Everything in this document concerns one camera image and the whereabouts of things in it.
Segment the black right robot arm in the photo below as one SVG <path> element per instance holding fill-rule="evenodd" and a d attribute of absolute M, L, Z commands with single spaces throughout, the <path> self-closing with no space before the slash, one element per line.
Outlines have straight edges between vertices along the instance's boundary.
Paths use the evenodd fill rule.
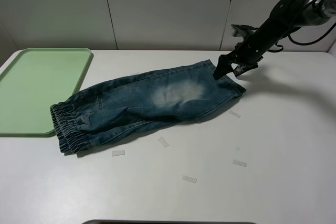
<path fill-rule="evenodd" d="M 269 17 L 260 27 L 232 25 L 232 36 L 242 37 L 233 51 L 220 55 L 213 73 L 218 80 L 232 72 L 236 77 L 258 68 L 264 53 L 283 51 L 279 41 L 288 38 L 293 44 L 291 34 L 302 27 L 319 26 L 335 16 L 335 0 L 280 0 L 272 9 Z"/>

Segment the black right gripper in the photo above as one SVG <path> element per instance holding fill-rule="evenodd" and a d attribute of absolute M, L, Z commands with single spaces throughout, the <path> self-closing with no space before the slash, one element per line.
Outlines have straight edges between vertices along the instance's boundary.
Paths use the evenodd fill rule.
<path fill-rule="evenodd" d="M 213 77 L 219 80 L 228 73 L 238 77 L 243 73 L 258 68 L 263 54 L 274 46 L 288 31 L 289 19 L 269 17 L 252 35 L 243 39 L 232 55 L 220 55 Z M 233 69 L 232 63 L 238 66 Z"/>

